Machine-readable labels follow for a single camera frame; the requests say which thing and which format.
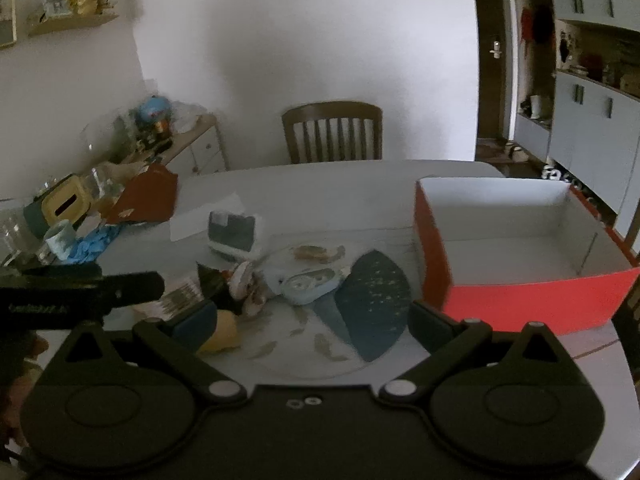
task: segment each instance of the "blue cloth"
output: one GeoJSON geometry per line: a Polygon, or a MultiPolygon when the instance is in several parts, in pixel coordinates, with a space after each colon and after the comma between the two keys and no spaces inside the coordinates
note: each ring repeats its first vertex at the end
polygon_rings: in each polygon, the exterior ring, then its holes
{"type": "Polygon", "coordinates": [[[94,262],[109,244],[120,234],[122,225],[107,225],[91,231],[85,238],[76,240],[66,264],[88,264],[94,262]]]}

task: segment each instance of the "paper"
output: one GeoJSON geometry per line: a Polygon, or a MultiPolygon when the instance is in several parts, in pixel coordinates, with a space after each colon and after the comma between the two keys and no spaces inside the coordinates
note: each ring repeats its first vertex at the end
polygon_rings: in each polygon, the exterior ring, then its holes
{"type": "Polygon", "coordinates": [[[205,204],[197,209],[175,215],[169,222],[171,241],[177,242],[183,238],[206,231],[209,226],[209,215],[212,211],[225,211],[239,215],[244,213],[244,205],[242,205],[238,194],[233,193],[218,202],[205,204]]]}

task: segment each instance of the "chair backrest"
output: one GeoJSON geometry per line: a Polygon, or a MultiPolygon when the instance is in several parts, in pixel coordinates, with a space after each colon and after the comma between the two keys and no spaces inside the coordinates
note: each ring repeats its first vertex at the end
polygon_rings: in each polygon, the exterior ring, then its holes
{"type": "Polygon", "coordinates": [[[293,164],[382,159],[382,110],[377,106],[312,103],[286,112],[282,124],[293,164]]]}

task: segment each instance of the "red box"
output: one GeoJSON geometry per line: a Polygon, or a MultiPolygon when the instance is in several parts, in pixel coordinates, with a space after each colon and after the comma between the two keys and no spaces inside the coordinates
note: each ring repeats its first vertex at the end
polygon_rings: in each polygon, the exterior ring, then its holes
{"type": "Polygon", "coordinates": [[[455,320],[556,334],[606,323],[640,273],[636,259],[569,184],[424,178],[415,233],[424,300],[455,320]]]}

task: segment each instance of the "doorway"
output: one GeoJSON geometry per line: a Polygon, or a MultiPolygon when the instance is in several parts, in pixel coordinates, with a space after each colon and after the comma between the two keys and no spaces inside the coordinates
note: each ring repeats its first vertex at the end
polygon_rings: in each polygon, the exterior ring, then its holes
{"type": "Polygon", "coordinates": [[[507,92],[511,43],[507,33],[508,5],[504,0],[476,0],[480,69],[479,139],[509,137],[510,106],[506,101],[511,99],[507,92]]]}

